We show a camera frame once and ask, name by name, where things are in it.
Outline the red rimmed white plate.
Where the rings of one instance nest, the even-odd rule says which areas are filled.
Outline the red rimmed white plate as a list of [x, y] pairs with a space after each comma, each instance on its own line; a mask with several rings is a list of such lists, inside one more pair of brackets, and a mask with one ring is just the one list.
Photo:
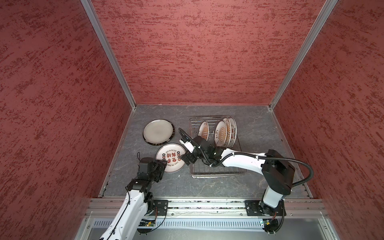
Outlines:
[[186, 165], [181, 159], [181, 156], [185, 153], [186, 151], [181, 145], [167, 144], [158, 150], [156, 159], [167, 162], [165, 173], [175, 173]]

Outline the orange patterned plate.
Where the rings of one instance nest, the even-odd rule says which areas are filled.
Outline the orange patterned plate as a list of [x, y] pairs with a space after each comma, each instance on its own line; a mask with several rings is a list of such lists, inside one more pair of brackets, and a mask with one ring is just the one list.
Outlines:
[[228, 147], [231, 140], [232, 126], [229, 118], [223, 118], [216, 126], [214, 140], [217, 147]]

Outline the green rimmed patterned plate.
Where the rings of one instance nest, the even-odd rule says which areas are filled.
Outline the green rimmed patterned plate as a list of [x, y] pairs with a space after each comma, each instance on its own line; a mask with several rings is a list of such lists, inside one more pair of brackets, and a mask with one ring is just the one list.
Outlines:
[[231, 148], [234, 146], [236, 138], [237, 138], [237, 124], [236, 124], [235, 119], [232, 117], [229, 117], [229, 121], [231, 124], [231, 139], [230, 139], [228, 147]]

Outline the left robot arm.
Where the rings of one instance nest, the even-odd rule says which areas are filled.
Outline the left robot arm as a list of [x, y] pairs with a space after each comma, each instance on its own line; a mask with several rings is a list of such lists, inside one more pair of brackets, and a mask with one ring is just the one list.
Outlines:
[[138, 166], [137, 176], [126, 186], [125, 200], [101, 240], [132, 240], [143, 217], [155, 209], [150, 189], [163, 178], [167, 162], [142, 158]]

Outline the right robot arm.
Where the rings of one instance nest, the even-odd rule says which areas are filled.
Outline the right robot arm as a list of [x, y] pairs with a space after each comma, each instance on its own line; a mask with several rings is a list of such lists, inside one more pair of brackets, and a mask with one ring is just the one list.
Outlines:
[[[258, 211], [264, 216], [274, 215], [279, 207], [283, 206], [284, 197], [291, 194], [292, 188], [307, 183], [314, 176], [314, 170], [309, 164], [284, 158], [275, 150], [259, 154], [239, 152], [229, 148], [214, 147], [202, 137], [191, 139], [189, 136], [182, 137], [180, 143], [187, 149], [181, 156], [186, 165], [201, 160], [211, 168], [234, 167], [262, 175], [268, 187], [259, 202]], [[308, 176], [294, 182], [296, 169], [292, 163], [306, 167], [309, 171]]]

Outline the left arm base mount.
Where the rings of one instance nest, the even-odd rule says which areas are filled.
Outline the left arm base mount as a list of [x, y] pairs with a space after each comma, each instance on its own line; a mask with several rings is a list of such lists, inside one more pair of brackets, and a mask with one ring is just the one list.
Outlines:
[[148, 211], [145, 216], [166, 216], [168, 212], [168, 200], [153, 200], [148, 204]]

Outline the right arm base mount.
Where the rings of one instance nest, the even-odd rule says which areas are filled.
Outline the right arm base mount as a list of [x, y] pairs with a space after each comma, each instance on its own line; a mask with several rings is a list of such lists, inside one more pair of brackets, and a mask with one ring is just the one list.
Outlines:
[[282, 200], [276, 208], [272, 208], [266, 204], [261, 204], [261, 200], [245, 200], [245, 209], [247, 216], [266, 216], [266, 217], [282, 217], [286, 216], [286, 211], [283, 209]]

